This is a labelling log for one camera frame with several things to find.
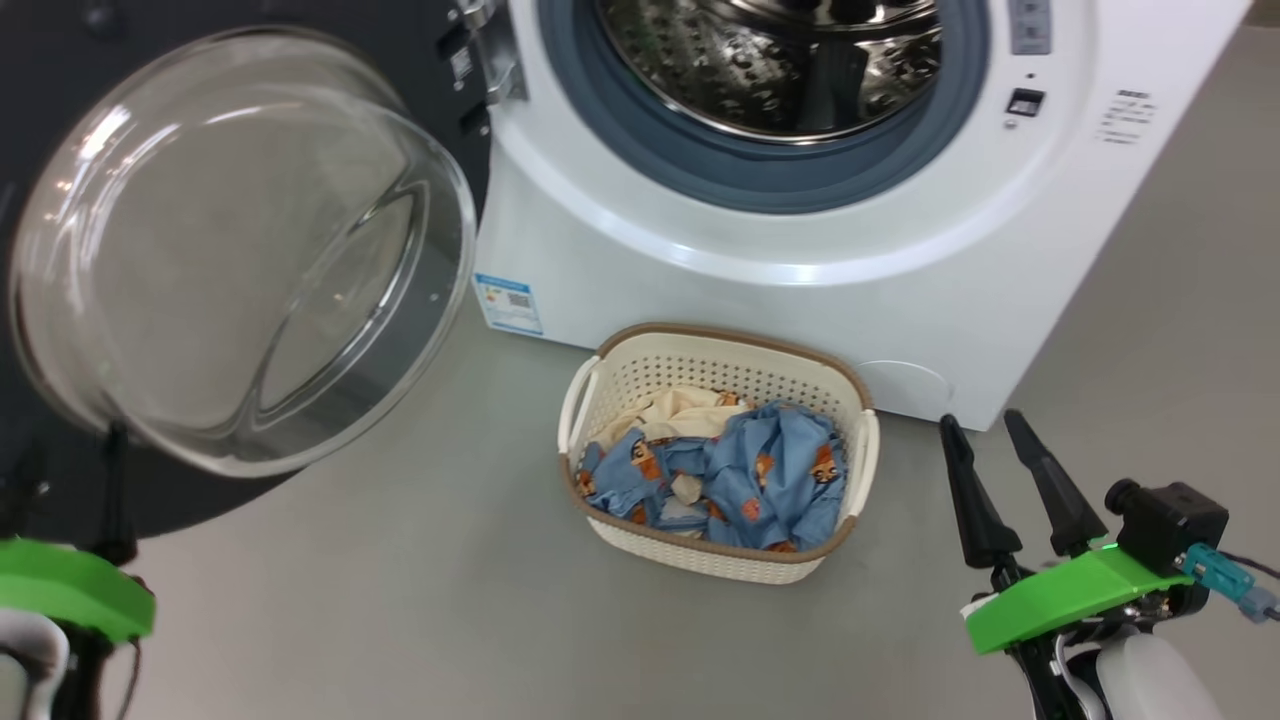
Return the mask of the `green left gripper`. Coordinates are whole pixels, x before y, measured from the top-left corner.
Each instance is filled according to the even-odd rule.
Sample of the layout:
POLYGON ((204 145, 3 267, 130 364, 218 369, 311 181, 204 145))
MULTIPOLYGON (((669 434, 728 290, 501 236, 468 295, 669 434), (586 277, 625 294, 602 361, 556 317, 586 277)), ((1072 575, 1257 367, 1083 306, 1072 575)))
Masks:
POLYGON ((0 541, 0 609, 20 610, 99 632, 113 643, 154 633, 156 598, 119 568, 137 556, 125 492, 131 438, 111 421, 102 442, 105 484, 92 553, 17 538, 35 505, 49 492, 49 455, 41 441, 5 470, 5 539, 0 541))

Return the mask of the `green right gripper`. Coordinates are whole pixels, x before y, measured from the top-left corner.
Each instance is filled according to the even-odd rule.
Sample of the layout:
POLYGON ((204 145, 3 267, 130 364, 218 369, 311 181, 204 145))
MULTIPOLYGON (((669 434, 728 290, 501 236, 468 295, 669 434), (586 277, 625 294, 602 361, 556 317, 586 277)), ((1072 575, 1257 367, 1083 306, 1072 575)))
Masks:
MULTIPOLYGON (((1009 409, 1004 423, 1044 506, 1053 552, 1082 556, 964 606, 964 625, 978 655, 1004 651, 1152 592, 1194 584, 1179 571, 1171 577, 1151 571, 1116 544, 1088 552, 1093 541, 1108 534, 1108 528, 1025 415, 1009 409)), ((965 564, 974 569, 1014 565, 1021 541, 996 511, 977 474, 973 448, 954 415, 940 419, 940 438, 965 564)))

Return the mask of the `blue cartoon-print garment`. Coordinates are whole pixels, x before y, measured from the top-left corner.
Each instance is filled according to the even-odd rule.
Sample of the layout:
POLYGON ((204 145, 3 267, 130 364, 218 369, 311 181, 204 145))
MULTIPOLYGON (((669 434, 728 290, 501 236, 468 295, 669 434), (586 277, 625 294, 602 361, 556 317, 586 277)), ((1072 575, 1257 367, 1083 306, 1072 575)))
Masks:
POLYGON ((696 436, 635 427, 595 439, 571 477, 590 509, 739 550, 799 553, 828 542, 847 488, 831 419, 772 402, 696 436))

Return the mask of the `black round glass washer door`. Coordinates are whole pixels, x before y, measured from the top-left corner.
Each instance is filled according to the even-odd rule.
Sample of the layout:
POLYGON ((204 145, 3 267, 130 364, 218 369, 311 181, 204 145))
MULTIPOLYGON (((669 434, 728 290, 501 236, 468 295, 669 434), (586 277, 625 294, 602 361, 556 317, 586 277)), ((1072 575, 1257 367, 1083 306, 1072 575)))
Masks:
POLYGON ((442 345, 492 141, 472 6, 0 0, 0 474, 99 533, 111 421, 140 539, 284 484, 442 345))

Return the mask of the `cream garment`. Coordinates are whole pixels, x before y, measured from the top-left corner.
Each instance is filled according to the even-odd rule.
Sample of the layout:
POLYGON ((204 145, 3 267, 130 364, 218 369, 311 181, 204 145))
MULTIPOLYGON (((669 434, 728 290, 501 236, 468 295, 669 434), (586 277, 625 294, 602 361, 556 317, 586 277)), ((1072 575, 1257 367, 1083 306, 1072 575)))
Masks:
POLYGON ((640 430, 645 439, 718 437, 731 418, 753 409, 753 404, 728 391, 676 386, 641 397, 589 441, 609 450, 631 430, 640 430))

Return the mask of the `white front-load washing machine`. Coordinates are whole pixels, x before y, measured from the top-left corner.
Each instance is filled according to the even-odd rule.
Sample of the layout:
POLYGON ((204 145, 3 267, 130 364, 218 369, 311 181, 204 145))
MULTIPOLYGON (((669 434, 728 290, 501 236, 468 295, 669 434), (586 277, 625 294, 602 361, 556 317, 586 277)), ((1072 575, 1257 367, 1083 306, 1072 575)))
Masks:
POLYGON ((713 206, 630 168, 571 108, 534 0, 472 6, 490 72, 490 179, 475 274, 527 284, 552 342, 675 323, 927 366, 988 428, 1039 352, 1254 0, 989 0, 980 96, 925 168, 873 199, 776 215, 713 206), (1009 115, 1015 88, 1046 92, 1009 115), (1158 105, 1102 143, 1110 96, 1158 105))

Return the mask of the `grey rubber door gasket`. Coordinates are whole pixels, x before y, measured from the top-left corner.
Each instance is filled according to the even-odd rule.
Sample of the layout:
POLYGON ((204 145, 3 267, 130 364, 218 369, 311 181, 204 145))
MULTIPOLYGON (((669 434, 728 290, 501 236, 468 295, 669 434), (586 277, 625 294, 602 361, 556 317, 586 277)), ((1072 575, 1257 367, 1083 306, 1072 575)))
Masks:
POLYGON ((957 137, 983 90, 989 0, 941 0, 942 67, 922 100, 877 127, 820 146, 732 138, 644 90, 588 0, 534 0, 545 54, 571 108, 630 168, 718 208, 795 215, 873 199, 910 179, 957 137))

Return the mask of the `washing machine drum opening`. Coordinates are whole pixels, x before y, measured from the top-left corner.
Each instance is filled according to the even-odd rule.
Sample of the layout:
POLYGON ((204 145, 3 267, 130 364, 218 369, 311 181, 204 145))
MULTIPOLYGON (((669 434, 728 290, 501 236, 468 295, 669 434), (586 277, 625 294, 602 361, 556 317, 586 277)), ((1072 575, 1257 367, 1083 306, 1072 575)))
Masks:
POLYGON ((846 138, 920 100, 941 68, 936 0, 595 0, 668 109, 753 141, 846 138))

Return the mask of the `round drain filter cover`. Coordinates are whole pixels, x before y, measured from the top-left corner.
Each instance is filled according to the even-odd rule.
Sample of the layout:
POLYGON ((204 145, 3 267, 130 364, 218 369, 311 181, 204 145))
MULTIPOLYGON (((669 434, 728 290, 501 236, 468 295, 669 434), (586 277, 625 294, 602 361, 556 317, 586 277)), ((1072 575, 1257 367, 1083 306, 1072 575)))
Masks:
POLYGON ((872 360, 855 366, 878 410, 925 421, 952 411, 954 386, 940 373, 900 360, 872 360))

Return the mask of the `cream perforated laundry basket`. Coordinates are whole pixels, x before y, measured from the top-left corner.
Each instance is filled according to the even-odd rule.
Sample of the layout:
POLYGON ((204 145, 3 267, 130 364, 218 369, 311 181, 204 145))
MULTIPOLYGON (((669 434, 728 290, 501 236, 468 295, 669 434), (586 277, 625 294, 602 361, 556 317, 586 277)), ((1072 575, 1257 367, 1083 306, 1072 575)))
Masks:
POLYGON ((557 430, 564 484, 603 541, 655 562, 737 582, 785 585, 812 574, 852 533, 874 483, 881 427, 870 391, 846 363, 783 341, 672 323, 646 323, 608 338, 576 372, 557 430), (590 437, 641 397, 676 386, 728 391, 755 407, 803 405, 844 439, 847 488, 833 537, 799 553, 739 550, 669 534, 590 509, 573 489, 590 437))

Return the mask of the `printed text label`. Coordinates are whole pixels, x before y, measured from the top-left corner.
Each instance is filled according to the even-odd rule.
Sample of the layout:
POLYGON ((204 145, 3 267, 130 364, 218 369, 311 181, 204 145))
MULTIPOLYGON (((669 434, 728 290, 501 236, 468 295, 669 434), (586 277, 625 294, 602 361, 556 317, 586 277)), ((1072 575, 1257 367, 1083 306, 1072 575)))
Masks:
POLYGON ((1158 105, 1149 94, 1120 88, 1101 111, 1093 138, 1102 143, 1137 146, 1155 123, 1157 113, 1158 105))

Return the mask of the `blue energy label sticker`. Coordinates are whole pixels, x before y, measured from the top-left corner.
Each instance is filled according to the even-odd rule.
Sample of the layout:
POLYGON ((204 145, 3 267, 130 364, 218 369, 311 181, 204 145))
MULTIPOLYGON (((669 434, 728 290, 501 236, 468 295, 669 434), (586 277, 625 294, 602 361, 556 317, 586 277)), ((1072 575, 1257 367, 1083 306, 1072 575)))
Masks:
POLYGON ((490 328, 516 334, 544 336, 541 318, 527 284, 476 273, 474 287, 490 328))

